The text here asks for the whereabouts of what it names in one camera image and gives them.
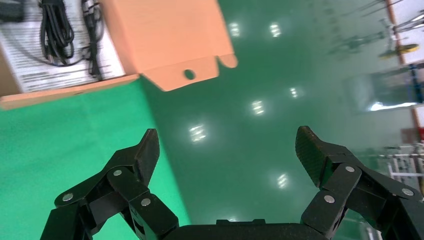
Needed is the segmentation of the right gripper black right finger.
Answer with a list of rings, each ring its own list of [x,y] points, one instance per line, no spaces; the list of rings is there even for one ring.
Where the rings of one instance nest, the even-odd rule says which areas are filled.
[[[321,140],[308,126],[297,129],[295,152],[319,189],[301,216],[304,225],[330,240],[352,210],[384,240],[423,239],[424,202],[418,190],[366,167],[345,146]]]

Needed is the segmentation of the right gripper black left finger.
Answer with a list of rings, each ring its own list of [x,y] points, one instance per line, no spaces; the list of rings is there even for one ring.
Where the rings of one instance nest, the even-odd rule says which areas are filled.
[[[156,129],[117,150],[93,176],[59,194],[42,231],[43,240],[91,240],[107,220],[120,215],[137,238],[163,240],[178,217],[149,189],[160,155]]]

